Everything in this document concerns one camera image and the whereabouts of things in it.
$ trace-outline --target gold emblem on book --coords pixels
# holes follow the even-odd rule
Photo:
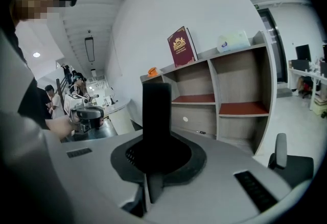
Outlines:
[[[183,47],[184,45],[186,45],[185,40],[183,39],[183,37],[180,38],[176,38],[175,42],[174,42],[174,50],[178,50],[181,47]]]

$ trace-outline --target red shelf board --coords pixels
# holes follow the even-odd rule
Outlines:
[[[172,101],[173,103],[214,103],[214,94],[182,95]]]
[[[261,102],[221,104],[219,114],[223,115],[251,115],[268,114]]]

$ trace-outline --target red book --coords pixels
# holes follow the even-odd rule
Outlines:
[[[192,63],[198,60],[189,30],[185,27],[178,29],[168,38],[175,67]]]

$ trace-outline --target black vent grille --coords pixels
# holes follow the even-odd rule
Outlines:
[[[249,171],[237,173],[234,176],[261,212],[266,211],[277,203],[277,200]]]
[[[92,150],[90,148],[82,148],[80,150],[67,152],[67,155],[70,158],[74,158],[74,157],[82,156],[84,154],[91,153],[91,152],[92,152]]]

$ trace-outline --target doorway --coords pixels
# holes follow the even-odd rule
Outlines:
[[[271,39],[271,46],[274,52],[276,72],[277,72],[277,82],[287,83],[287,65],[285,58],[285,51],[282,43],[282,39],[279,35],[276,23],[269,11],[269,9],[258,10],[258,13],[265,25],[268,36]]]

